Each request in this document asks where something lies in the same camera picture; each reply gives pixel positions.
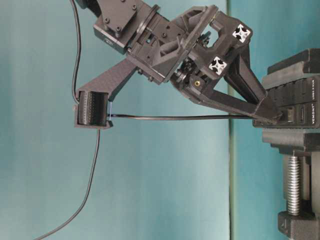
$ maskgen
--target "metal screw thread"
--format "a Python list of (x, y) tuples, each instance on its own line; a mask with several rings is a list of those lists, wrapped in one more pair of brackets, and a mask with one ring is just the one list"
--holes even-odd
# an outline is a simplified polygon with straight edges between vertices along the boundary
[(288, 213), (292, 216), (299, 216), (301, 199), (301, 170), (300, 161), (297, 156), (289, 157), (287, 194)]

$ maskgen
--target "blue background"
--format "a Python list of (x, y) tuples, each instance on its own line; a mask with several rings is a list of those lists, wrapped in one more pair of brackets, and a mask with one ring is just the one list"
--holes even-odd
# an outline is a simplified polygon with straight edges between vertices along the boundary
[[(175, 18), (224, 0), (148, 0)], [(124, 57), (94, 36), (80, 10), (78, 87)], [(76, 32), (68, 0), (0, 4), (0, 239), (32, 239), (66, 220), (88, 183), (96, 131), (76, 129), (71, 79)], [(225, 84), (219, 85), (226, 92)], [(168, 83), (135, 75), (114, 113), (220, 114), (192, 104)], [(228, 121), (114, 120), (102, 132), (92, 192), (83, 212), (48, 239), (229, 239)]]
[[(267, 68), (307, 48), (320, 48), (319, 0), (230, 0), (229, 14), (253, 29), (251, 68)], [(232, 121), (232, 236), (235, 240), (282, 240), (278, 212), (283, 200), (282, 156), (262, 143), (262, 130)]]

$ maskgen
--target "black cable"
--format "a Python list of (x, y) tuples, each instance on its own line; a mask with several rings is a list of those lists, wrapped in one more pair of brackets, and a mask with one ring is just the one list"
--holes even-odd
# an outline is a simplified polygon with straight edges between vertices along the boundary
[[(79, 15), (77, 11), (77, 7), (75, 4), (74, 0), (70, 0), (70, 3), (72, 5), (73, 13), (74, 13), (74, 19), (75, 19), (75, 25), (76, 25), (76, 34), (77, 34), (77, 56), (76, 56), (76, 61), (75, 61), (75, 66), (74, 66), (74, 72), (73, 72), (73, 78), (72, 78), (72, 96), (76, 104), (79, 103), (78, 99), (76, 98), (76, 82), (77, 82), (77, 76), (78, 76), (78, 69), (79, 69), (79, 62), (80, 62), (80, 56), (81, 56), (81, 34), (80, 34), (80, 25), (79, 25)], [(89, 182), (86, 188), (86, 193), (84, 196), (84, 199), (80, 205), (80, 207), (75, 211), (75, 213), (63, 224), (60, 226), (56, 227), (52, 231), (37, 237), (35, 240), (42, 240), (45, 239), (46, 237), (56, 233), (57, 231), (61, 230), (64, 228), (66, 225), (68, 225), (75, 217), (81, 212), (81, 210), (84, 208), (92, 186), (92, 181), (94, 178), (94, 173), (95, 173), (95, 168), (96, 168), (96, 163), (97, 163), (97, 158), (98, 158), (98, 152), (99, 152), (99, 146), (100, 146), (100, 129), (97, 129), (96, 132), (96, 145), (95, 145), (95, 152), (93, 156), (93, 162), (91, 166), (91, 172), (90, 172), (90, 177), (89, 177)]]
[(67, 220), (65, 221), (63, 224), (61, 224), (60, 226), (58, 226), (57, 228), (55, 228), (54, 230), (36, 238), (35, 240), (42, 240), (45, 239), (46, 237), (56, 233), (57, 231), (61, 230), (62, 228), (64, 228), (66, 225), (68, 225), (73, 219), (75, 219), (75, 217), (81, 212), (81, 210), (84, 208), (87, 200), (88, 200), (88, 196), (90, 194), (90, 190), (91, 190), (91, 185), (92, 185), (92, 180), (94, 178), (94, 173), (95, 173), (95, 168), (96, 168), (96, 163), (97, 163), (97, 157), (98, 157), (98, 151), (99, 151), (99, 145), (100, 145), (100, 129), (97, 130), (97, 135), (96, 135), (96, 145), (95, 145), (95, 152), (94, 152), (94, 157), (93, 157), (93, 163), (92, 163), (92, 167), (91, 167), (91, 172), (90, 172), (90, 177), (89, 177), (89, 183), (87, 185), (87, 189), (86, 189), (86, 193), (84, 196), (84, 200), (81, 203), (80, 207), (78, 208), (78, 210)]
[(125, 114), (111, 114), (111, 118), (123, 118), (146, 121), (195, 121), (195, 120), (219, 120), (219, 119), (248, 119), (250, 116), (244, 115), (207, 115), (207, 116), (134, 116)]
[(79, 22), (79, 14), (77, 10), (77, 6), (74, 0), (70, 0), (73, 15), (74, 15), (74, 21), (75, 21), (75, 29), (76, 29), (76, 41), (77, 41), (77, 51), (76, 51), (76, 60), (74, 64), (74, 70), (73, 70), (73, 77), (72, 77), (72, 96), (73, 100), (76, 104), (79, 104), (79, 100), (76, 96), (76, 83), (77, 83), (77, 77), (78, 77), (78, 70), (79, 70), (79, 63), (81, 58), (81, 31), (80, 31), (80, 22)]

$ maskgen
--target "robotic arm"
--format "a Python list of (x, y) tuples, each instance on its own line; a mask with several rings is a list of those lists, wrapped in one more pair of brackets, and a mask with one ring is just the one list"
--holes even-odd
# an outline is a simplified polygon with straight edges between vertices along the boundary
[[(250, 69), (252, 29), (215, 5), (192, 7), (172, 21), (142, 0), (77, 0), (96, 16), (95, 35), (126, 58), (76, 91), (75, 126), (108, 129), (108, 102), (138, 71), (172, 85), (193, 103), (276, 124), (283, 113)], [(218, 32), (209, 46), (207, 26)], [(224, 78), (243, 100), (215, 90)]]

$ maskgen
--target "label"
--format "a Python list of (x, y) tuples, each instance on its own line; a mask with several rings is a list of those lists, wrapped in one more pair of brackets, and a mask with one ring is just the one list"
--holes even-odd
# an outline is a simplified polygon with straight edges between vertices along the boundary
[(312, 125), (316, 124), (316, 106), (314, 103), (311, 104), (312, 109)]

